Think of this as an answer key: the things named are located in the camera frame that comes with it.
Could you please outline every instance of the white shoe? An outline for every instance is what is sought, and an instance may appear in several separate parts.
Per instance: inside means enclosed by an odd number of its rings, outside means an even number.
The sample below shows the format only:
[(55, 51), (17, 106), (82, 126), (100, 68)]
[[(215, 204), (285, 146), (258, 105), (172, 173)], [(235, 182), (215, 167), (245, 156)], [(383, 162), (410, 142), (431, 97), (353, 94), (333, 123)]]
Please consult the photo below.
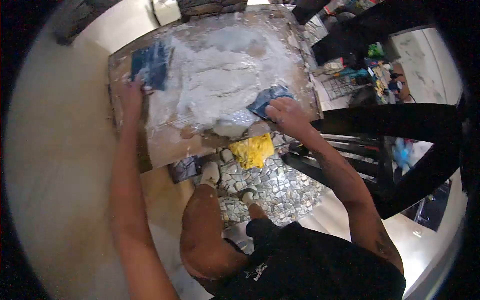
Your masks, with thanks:
[(253, 196), (257, 193), (257, 188), (255, 186), (249, 187), (244, 190), (243, 196), (241, 198), (241, 201), (249, 207), (250, 205), (255, 203), (255, 200), (253, 199)]
[(216, 185), (220, 181), (220, 170), (216, 162), (208, 162), (204, 165), (202, 170), (202, 178), (200, 184), (208, 184), (216, 189)]

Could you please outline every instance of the sanding sponge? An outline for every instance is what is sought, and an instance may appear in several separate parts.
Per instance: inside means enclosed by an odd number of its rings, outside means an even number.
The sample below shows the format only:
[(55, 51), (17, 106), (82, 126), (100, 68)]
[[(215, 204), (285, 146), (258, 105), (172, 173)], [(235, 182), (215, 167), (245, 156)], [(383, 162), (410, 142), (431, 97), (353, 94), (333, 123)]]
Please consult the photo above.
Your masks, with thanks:
[(261, 91), (255, 101), (247, 106), (247, 109), (264, 120), (271, 120), (265, 113), (265, 107), (270, 104), (271, 100), (275, 100), (280, 97), (289, 97), (295, 100), (293, 95), (288, 91), (287, 87), (276, 85)]

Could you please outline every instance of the stacked stone veneer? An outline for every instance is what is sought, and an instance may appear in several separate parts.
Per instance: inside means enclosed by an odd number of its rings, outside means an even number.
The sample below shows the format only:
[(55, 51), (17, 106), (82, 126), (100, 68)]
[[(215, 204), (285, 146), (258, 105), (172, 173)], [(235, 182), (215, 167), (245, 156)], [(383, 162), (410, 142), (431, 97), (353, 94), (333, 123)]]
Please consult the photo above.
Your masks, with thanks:
[(219, 13), (242, 12), (247, 0), (177, 0), (182, 16), (210, 16)]

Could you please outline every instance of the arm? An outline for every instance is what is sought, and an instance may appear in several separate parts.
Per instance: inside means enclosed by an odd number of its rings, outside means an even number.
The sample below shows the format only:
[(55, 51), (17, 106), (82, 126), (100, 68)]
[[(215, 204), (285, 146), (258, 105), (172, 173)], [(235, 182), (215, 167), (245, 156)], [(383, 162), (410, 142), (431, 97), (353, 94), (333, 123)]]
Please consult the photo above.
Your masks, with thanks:
[(137, 131), (142, 109), (141, 82), (123, 94), (123, 126), (110, 187), (111, 229), (132, 299), (179, 299), (158, 257), (148, 227), (140, 172)]
[(403, 273), (400, 254), (355, 169), (310, 125), (297, 102), (278, 98), (270, 101), (265, 111), (282, 132), (298, 139), (314, 154), (330, 187), (348, 212), (352, 242), (385, 258)]

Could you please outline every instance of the yellow rag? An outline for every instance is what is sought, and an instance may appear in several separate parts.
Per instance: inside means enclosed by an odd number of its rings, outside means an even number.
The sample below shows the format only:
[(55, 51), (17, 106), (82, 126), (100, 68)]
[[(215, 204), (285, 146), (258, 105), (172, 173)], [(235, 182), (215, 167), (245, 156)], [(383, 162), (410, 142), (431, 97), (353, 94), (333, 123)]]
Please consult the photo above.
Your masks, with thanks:
[(244, 169), (253, 167), (263, 168), (265, 159), (274, 154), (273, 143), (269, 133), (230, 144), (228, 148)]

